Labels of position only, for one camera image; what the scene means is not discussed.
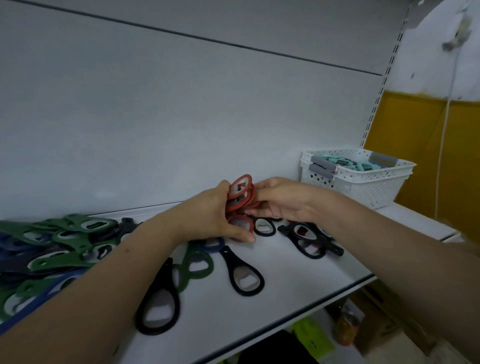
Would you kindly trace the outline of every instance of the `forearm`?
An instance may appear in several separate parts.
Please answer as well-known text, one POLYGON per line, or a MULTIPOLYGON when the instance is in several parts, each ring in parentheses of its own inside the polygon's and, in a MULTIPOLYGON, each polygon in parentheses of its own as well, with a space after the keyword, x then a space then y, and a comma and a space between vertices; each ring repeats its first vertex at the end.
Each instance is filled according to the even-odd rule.
POLYGON ((161 215, 0 338, 11 363, 104 363, 178 238, 161 215), (150 229, 150 224, 165 226, 150 229))
POLYGON ((402 297, 430 327, 480 359, 480 259, 332 191, 314 194, 316 223, 402 297))

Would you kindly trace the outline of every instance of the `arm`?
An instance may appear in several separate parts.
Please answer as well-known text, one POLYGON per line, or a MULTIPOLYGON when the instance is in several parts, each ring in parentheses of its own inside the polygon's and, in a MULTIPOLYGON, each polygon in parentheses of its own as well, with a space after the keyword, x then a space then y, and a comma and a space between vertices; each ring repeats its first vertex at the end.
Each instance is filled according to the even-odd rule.
POLYGON ((229 183, 156 215, 104 260, 0 337, 5 363, 105 363, 121 340, 155 274, 170 253, 193 239, 254 241, 225 219, 229 183))
POLYGON ((282 178, 260 182, 255 216, 313 222, 327 230, 415 311, 480 362, 480 258, 425 236, 331 190, 282 178))

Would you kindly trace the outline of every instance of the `hand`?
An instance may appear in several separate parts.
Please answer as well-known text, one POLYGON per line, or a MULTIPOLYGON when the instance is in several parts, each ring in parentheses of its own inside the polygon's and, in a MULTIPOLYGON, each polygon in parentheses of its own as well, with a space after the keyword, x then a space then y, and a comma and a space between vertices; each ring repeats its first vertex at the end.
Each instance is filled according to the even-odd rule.
POLYGON ((255 237, 251 232, 229 224, 225 218, 229 188, 230 183, 223 180, 217 187, 200 192, 142 225, 156 230, 161 227, 163 231, 165 227, 169 230, 174 229, 174 236, 178 243, 219 236, 252 243, 255 237))
POLYGON ((266 202, 259 208, 244 210, 245 214, 301 222, 318 220, 312 202, 316 195, 322 193, 319 187, 287 178, 273 177, 256 183, 255 188, 256 200, 266 202))

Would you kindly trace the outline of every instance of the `left hand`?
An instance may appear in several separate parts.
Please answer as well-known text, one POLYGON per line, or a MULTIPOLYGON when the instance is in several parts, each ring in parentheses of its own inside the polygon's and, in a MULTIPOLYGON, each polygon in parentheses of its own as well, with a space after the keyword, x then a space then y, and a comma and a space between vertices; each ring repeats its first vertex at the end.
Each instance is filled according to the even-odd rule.
POLYGON ((251 232, 229 224, 225 218, 229 188, 230 183, 223 180, 217 187, 200 192, 142 225, 147 225, 145 228, 163 231, 165 227, 174 229, 178 243, 219 236, 252 243, 255 237, 251 232))

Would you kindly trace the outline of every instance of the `white plastic basket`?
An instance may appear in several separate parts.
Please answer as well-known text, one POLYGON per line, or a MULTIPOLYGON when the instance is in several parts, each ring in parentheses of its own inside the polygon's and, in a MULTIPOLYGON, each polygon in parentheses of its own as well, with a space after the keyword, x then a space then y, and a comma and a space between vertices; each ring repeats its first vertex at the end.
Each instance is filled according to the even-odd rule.
POLYGON ((366 149, 325 149, 303 152, 301 181, 331 188, 369 208, 393 203, 403 182, 413 173, 415 163, 366 149), (357 171, 318 158, 329 154, 360 163, 375 163, 379 170, 357 171))

